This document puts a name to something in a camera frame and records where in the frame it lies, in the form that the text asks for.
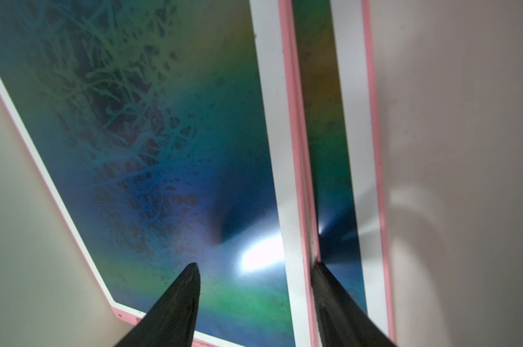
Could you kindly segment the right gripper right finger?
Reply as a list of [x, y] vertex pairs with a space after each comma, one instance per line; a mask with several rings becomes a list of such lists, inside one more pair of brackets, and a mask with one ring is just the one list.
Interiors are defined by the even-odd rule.
[[325, 264], [314, 264], [311, 285], [323, 346], [395, 347]]

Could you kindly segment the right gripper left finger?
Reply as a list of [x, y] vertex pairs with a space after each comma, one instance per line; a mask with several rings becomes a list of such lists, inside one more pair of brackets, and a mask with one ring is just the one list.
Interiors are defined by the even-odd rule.
[[199, 311], [201, 276], [185, 267], [141, 322], [116, 347], [191, 347]]

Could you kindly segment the pink frame writing tablet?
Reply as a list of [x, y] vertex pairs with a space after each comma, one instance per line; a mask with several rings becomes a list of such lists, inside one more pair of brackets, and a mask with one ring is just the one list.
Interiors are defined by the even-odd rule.
[[112, 308], [311, 346], [281, 1], [0, 1], [0, 95]]

